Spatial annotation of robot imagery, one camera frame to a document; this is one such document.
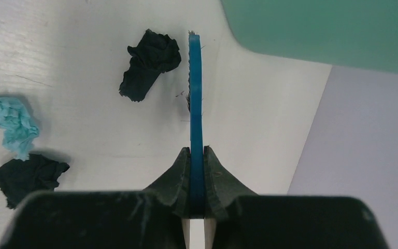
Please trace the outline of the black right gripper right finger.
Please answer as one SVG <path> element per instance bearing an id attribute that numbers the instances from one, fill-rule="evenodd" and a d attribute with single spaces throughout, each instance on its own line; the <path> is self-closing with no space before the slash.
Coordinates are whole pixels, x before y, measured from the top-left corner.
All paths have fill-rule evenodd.
<path id="1" fill-rule="evenodd" d="M 353 197 L 259 195 L 204 148 L 206 248 L 388 248 Z"/>

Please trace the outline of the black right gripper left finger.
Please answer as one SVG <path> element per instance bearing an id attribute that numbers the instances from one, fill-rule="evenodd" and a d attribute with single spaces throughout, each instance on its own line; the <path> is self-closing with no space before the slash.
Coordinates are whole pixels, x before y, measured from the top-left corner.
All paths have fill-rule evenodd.
<path id="1" fill-rule="evenodd" d="M 0 248 L 188 248 L 190 149 L 143 190 L 38 191 Z"/>

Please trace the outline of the blue hand brush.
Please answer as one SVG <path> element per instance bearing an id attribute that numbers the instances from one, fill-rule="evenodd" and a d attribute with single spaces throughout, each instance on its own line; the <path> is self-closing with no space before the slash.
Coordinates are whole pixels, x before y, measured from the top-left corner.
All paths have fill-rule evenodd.
<path id="1" fill-rule="evenodd" d="M 189 31 L 190 110 L 190 218 L 202 219 L 205 213 L 204 146 L 202 129 L 202 54 L 200 36 Z"/>

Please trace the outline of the black paper scrap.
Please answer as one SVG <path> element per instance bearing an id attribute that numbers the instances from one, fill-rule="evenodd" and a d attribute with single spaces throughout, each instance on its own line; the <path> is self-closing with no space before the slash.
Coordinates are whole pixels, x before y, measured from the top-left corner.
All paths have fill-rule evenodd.
<path id="1" fill-rule="evenodd" d="M 168 35 L 147 29 L 136 47 L 127 47 L 130 67 L 119 86 L 121 96 L 133 102 L 144 100 L 157 78 L 176 69 L 181 62 L 178 43 Z"/>
<path id="2" fill-rule="evenodd" d="M 0 190 L 6 197 L 7 208 L 15 209 L 29 194 L 54 191 L 59 177 L 70 168 L 40 154 L 29 154 L 25 161 L 12 159 L 0 167 Z"/>

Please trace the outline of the black paper scrap top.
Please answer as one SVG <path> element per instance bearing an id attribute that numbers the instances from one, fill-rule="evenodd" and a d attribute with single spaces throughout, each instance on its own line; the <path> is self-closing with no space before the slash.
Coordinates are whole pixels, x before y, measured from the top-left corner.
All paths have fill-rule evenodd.
<path id="1" fill-rule="evenodd" d="M 181 62 L 178 43 L 168 35 L 147 29 L 136 47 L 127 47 L 130 67 L 119 86 L 121 96 L 133 102 L 144 100 L 157 78 L 176 69 Z"/>

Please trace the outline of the light blue scrap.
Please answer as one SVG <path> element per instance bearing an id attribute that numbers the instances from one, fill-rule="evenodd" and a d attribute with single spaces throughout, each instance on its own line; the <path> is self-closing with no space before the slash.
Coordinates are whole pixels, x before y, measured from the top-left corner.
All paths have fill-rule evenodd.
<path id="1" fill-rule="evenodd" d="M 2 146 L 15 153 L 16 159 L 28 160 L 40 130 L 19 99 L 0 97 L 0 129 L 3 130 Z"/>

